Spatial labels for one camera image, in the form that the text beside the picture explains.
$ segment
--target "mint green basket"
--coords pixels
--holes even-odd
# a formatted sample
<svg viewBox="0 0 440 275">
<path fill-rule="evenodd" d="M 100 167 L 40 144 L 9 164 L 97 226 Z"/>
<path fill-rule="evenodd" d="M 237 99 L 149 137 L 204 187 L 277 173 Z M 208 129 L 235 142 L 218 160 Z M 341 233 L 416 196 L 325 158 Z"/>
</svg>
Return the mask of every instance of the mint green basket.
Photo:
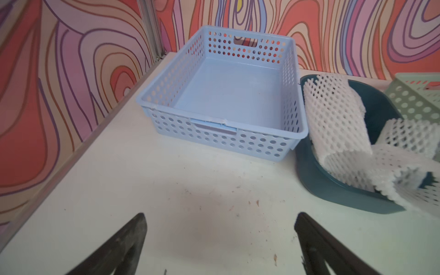
<svg viewBox="0 0 440 275">
<path fill-rule="evenodd" d="M 440 123 L 440 73 L 396 73 L 385 94 L 403 118 Z"/>
</svg>

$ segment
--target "basket handle hole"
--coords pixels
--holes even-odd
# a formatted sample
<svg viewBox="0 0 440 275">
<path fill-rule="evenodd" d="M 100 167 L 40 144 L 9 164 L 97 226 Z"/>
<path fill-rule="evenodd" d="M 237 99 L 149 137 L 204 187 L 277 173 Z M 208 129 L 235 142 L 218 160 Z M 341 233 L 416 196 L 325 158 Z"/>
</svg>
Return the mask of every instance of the basket handle hole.
<svg viewBox="0 0 440 275">
<path fill-rule="evenodd" d="M 218 134 L 226 134 L 226 135 L 231 135 L 231 136 L 235 136 L 237 134 L 237 128 L 233 128 L 233 127 L 229 127 L 220 123 L 215 123 L 215 122 L 208 122 L 208 121 L 203 121 L 203 120 L 198 120 L 198 119 L 190 119 L 190 121 L 194 124 L 194 126 L 197 129 L 203 130 L 203 131 L 210 131 L 213 133 L 218 133 Z"/>
<path fill-rule="evenodd" d="M 234 44 L 255 48 L 258 44 L 258 39 L 234 36 Z"/>
<path fill-rule="evenodd" d="M 440 91 L 440 81 L 431 81 L 423 88 L 424 90 Z"/>
</svg>

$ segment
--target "white foam netting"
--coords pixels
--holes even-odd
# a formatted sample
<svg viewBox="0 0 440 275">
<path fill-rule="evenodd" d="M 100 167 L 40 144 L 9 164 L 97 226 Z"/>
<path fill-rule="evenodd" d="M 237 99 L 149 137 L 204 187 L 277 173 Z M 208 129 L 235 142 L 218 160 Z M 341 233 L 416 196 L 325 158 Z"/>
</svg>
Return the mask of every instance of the white foam netting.
<svg viewBox="0 0 440 275">
<path fill-rule="evenodd" d="M 383 195 L 408 210 L 440 217 L 440 163 L 388 144 L 372 146 L 373 161 L 366 175 Z M 431 172 L 435 179 L 422 188 L 412 177 Z"/>
<path fill-rule="evenodd" d="M 376 144 L 390 144 L 433 158 L 440 143 L 440 125 L 426 120 L 390 119 Z"/>
<path fill-rule="evenodd" d="M 304 84 L 304 101 L 318 161 L 341 182 L 373 191 L 363 172 L 372 150 L 362 100 L 344 76 L 326 73 L 317 78 Z"/>
</svg>

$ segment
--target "table surface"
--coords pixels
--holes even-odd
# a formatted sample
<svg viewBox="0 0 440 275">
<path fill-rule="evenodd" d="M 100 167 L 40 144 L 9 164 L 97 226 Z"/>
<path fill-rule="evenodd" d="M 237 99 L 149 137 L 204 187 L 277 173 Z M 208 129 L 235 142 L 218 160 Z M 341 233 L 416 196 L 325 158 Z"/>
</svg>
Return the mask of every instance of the table surface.
<svg viewBox="0 0 440 275">
<path fill-rule="evenodd" d="M 305 274 L 299 212 L 383 274 L 438 274 L 438 221 L 317 198 L 300 183 L 293 151 L 274 163 L 161 136 L 137 93 L 9 242 L 0 274 L 64 274 L 139 212 L 148 232 L 137 274 Z"/>
</svg>

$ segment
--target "wall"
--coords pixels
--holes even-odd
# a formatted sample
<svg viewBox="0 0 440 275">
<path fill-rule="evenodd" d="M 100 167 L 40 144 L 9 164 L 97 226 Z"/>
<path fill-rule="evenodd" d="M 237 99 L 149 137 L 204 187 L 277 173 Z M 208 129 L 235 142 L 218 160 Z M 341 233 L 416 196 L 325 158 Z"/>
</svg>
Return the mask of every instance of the wall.
<svg viewBox="0 0 440 275">
<path fill-rule="evenodd" d="M 0 232 L 148 70 L 149 48 L 136 0 L 0 4 Z"/>
<path fill-rule="evenodd" d="M 440 71 L 438 0 L 156 0 L 179 50 L 203 25 L 291 36 L 300 67 L 379 79 Z"/>
</svg>

